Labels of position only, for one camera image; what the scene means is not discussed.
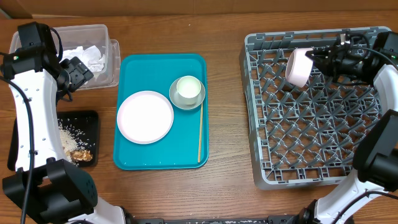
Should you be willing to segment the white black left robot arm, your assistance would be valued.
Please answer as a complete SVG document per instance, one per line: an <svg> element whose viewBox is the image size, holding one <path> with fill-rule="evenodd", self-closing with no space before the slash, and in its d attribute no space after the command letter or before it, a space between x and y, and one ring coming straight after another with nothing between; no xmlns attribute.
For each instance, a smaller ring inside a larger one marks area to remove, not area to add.
<svg viewBox="0 0 398 224"><path fill-rule="evenodd" d="M56 105L93 77L78 58L63 57L54 28L31 22L17 28L21 47L4 54L1 80L9 85L18 132L15 174L2 181L22 219L37 223L132 223L122 207L97 193L89 173L67 160Z"/></svg>

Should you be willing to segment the white ceramic cup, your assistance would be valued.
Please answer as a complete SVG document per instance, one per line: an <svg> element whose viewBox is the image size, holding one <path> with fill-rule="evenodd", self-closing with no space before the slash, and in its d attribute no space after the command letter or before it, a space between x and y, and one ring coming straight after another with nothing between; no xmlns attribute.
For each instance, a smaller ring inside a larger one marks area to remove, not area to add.
<svg viewBox="0 0 398 224"><path fill-rule="evenodd" d="M177 82L177 93L181 103L193 105L201 92L200 81L193 76L181 77Z"/></svg>

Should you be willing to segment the large pink plate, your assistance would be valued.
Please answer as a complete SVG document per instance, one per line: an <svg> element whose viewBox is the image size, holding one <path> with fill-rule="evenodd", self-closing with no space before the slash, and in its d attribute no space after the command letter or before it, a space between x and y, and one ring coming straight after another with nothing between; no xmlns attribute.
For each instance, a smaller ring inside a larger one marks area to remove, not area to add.
<svg viewBox="0 0 398 224"><path fill-rule="evenodd" d="M127 140L151 144L170 131L174 110L164 95L155 91L139 91L122 102L116 121L120 133Z"/></svg>

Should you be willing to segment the grey saucer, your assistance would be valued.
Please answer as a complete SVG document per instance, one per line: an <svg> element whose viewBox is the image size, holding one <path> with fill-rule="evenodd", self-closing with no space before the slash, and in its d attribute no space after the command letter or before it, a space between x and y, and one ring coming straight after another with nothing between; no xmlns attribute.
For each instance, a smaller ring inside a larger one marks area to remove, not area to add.
<svg viewBox="0 0 398 224"><path fill-rule="evenodd" d="M205 99L205 96L206 96L205 86L204 86L204 84L202 84L202 82L200 82L200 92L199 92L198 96L196 97L194 104L188 105L183 102L183 98L180 96L180 94L177 91L177 83L179 80L180 80L180 78L176 79L171 84L170 89L169 89L169 98L170 98L171 102L173 103L173 105L181 110L186 110L186 111L194 110L195 108L200 106Z"/></svg>

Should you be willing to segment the large white napkin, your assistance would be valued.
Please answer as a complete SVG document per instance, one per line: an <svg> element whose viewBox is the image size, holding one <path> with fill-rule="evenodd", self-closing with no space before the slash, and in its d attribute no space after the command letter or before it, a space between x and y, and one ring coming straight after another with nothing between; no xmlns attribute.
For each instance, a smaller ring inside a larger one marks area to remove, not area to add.
<svg viewBox="0 0 398 224"><path fill-rule="evenodd" d="M63 60L71 60L73 57L78 57L91 72L100 72L104 69L106 57L95 45L88 47L85 50L82 46L79 46L75 49L65 50L63 52Z"/></svg>

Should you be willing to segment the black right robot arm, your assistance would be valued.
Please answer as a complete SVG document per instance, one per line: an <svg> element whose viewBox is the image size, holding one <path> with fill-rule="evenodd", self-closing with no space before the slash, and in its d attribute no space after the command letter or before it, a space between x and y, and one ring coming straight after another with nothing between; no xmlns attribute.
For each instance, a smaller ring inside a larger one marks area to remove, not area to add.
<svg viewBox="0 0 398 224"><path fill-rule="evenodd" d="M328 195L314 200L295 216L294 223L349 223L351 217L378 196L396 198L397 190L397 33L381 32L373 44L360 33L347 31L321 50L295 49L289 57L286 79L303 87L310 69L338 83L371 85L379 93L382 118L359 143L353 170Z"/></svg>

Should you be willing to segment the wooden chopstick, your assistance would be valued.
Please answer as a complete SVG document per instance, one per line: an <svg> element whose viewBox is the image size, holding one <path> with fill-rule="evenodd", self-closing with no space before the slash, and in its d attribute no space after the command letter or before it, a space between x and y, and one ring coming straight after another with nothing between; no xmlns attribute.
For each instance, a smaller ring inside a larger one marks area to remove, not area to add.
<svg viewBox="0 0 398 224"><path fill-rule="evenodd" d="M198 157L197 157L198 163L200 163L200 161L201 161L202 132L203 132L203 103L200 105L200 130L199 130Z"/></svg>

